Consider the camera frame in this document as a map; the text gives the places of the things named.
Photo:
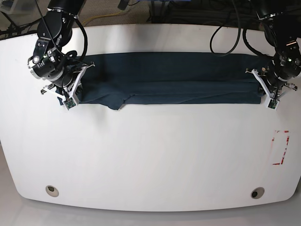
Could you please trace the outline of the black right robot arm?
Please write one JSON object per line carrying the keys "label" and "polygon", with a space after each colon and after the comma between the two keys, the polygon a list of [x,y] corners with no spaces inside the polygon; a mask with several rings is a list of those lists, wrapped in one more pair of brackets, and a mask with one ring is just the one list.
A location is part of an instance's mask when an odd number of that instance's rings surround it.
{"label": "black right robot arm", "polygon": [[[79,21],[79,14],[85,5],[84,0],[52,0],[48,11],[41,16],[37,28],[38,40],[32,56],[28,59],[28,68],[37,79],[45,79],[55,86],[64,88],[74,80],[76,69],[86,66],[84,58],[88,48],[87,33]],[[72,37],[73,24],[77,24],[84,37],[81,56],[77,51],[62,52],[62,48]]]}

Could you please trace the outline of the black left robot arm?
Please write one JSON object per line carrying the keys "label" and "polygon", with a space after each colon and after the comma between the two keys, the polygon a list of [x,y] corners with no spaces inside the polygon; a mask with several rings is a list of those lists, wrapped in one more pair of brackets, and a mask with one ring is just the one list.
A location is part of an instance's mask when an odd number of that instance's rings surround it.
{"label": "black left robot arm", "polygon": [[267,81],[274,88],[282,87],[301,73],[301,52],[297,42],[300,23],[286,12],[284,0],[252,0],[251,4],[263,23],[265,37],[275,49]]}

